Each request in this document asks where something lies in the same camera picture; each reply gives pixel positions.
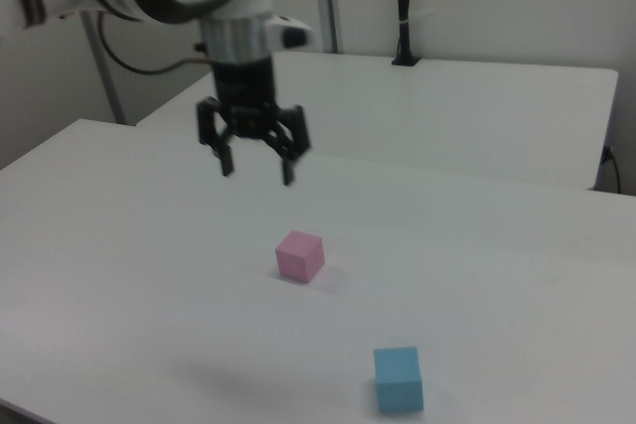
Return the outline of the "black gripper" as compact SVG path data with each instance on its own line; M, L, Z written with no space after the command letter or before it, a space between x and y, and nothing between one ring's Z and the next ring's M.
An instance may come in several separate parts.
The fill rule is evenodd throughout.
M220 160L224 177L234 168L230 140L264 139L281 159L283 185L294 182L294 167L311 148L304 108L276 104L272 57L233 65L212 62L216 98L197 104L199 142Z

